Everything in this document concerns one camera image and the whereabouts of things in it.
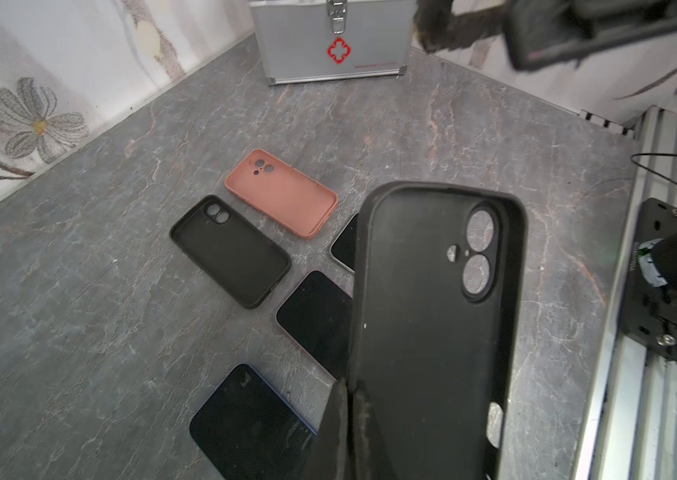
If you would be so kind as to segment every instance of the phone screen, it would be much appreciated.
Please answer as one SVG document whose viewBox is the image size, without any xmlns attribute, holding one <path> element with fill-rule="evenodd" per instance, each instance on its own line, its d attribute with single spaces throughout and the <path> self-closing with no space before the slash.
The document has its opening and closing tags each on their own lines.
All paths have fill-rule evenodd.
<svg viewBox="0 0 677 480">
<path fill-rule="evenodd" d="M 331 245 L 331 255 L 337 262 L 355 272 L 355 248 L 357 247 L 357 216 L 352 217 L 342 233 Z"/>
<path fill-rule="evenodd" d="M 346 376 L 351 321 L 352 298 L 317 271 L 277 310 L 277 323 L 335 379 Z"/>
<path fill-rule="evenodd" d="M 226 480 L 297 480 L 314 432 L 252 367 L 241 364 L 192 418 L 190 434 Z"/>
</svg>

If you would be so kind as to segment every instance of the white cross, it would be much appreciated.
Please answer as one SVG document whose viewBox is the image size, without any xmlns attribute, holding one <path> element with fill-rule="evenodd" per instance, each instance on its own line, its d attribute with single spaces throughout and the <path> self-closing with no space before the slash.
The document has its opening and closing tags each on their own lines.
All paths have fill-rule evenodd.
<svg viewBox="0 0 677 480">
<path fill-rule="evenodd" d="M 346 44 L 344 42 L 336 42 L 336 45 L 331 48 L 331 55 L 336 57 L 336 60 L 341 62 L 342 58 L 344 58 L 344 55 L 349 53 L 349 49 L 346 48 Z"/>
</svg>

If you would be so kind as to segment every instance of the silver metal box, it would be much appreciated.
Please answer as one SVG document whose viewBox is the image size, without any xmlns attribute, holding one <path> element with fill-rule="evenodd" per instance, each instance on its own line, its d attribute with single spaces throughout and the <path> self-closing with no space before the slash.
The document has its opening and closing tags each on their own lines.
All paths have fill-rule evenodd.
<svg viewBox="0 0 677 480">
<path fill-rule="evenodd" d="M 271 85 L 402 75 L 416 0 L 250 0 Z"/>
</svg>

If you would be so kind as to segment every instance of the red diamond emblem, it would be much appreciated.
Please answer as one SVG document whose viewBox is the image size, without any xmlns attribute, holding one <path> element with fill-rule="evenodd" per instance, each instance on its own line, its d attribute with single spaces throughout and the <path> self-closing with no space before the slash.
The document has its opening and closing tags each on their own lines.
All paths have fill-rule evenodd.
<svg viewBox="0 0 677 480">
<path fill-rule="evenodd" d="M 344 39 L 337 37 L 328 47 L 328 56 L 337 64 L 341 64 L 352 53 L 352 47 Z"/>
</svg>

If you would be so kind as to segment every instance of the marble surface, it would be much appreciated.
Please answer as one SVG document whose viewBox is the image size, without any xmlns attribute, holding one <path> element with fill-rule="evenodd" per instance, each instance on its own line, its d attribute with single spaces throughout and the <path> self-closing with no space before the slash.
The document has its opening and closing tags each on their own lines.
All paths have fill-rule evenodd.
<svg viewBox="0 0 677 480">
<path fill-rule="evenodd" d="M 264 148 L 336 191 L 313 240 L 223 186 Z M 220 478 L 189 422 L 239 362 L 317 427 L 331 379 L 275 322 L 374 187 L 519 197 L 525 284 L 500 478 L 567 478 L 601 336 L 631 140 L 437 58 L 405 76 L 268 87 L 248 38 L 0 204 L 0 478 Z M 168 236 L 206 194 L 292 256 L 244 310 Z"/>
</svg>

